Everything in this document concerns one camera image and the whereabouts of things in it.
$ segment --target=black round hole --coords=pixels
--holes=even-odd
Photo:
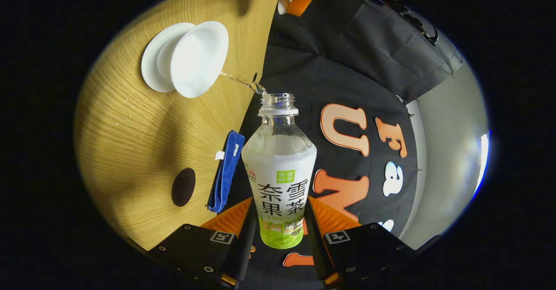
[[[172,186],[172,202],[178,207],[183,207],[191,199],[195,189],[195,171],[192,168],[179,172]]]

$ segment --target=blue towel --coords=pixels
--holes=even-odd
[[[245,137],[233,130],[228,133],[224,147],[224,160],[220,160],[214,185],[212,185],[212,191],[208,199],[207,207],[210,211],[220,213],[228,201],[232,177],[234,177],[236,165],[238,165],[238,160],[242,153],[244,140]]]

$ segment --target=wood grain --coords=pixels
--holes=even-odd
[[[92,66],[76,108],[76,157],[87,191],[119,234],[148,250],[179,225],[215,216],[205,207],[214,156],[228,132],[239,131],[252,98],[224,76],[194,99],[151,90],[140,67],[147,44],[175,23],[219,21],[230,37],[224,71],[257,72],[260,80],[277,1],[165,0],[127,25]],[[186,167],[195,170],[196,187],[177,207],[172,183]]]

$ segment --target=white tag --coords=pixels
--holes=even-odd
[[[224,154],[226,154],[224,151],[217,151],[216,152],[216,157],[214,157],[214,161],[224,160]]]

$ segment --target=water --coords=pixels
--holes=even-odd
[[[256,94],[259,94],[261,96],[267,96],[268,95],[268,93],[266,92],[266,89],[263,86],[260,86],[260,84],[258,84],[256,82],[250,82],[248,79],[244,79],[244,78],[242,78],[238,75],[235,75],[235,74],[228,74],[224,71],[220,71],[220,75],[224,75],[231,80],[234,80],[236,82],[240,82],[240,83],[244,84],[245,86],[249,87],[249,89],[252,90]]]

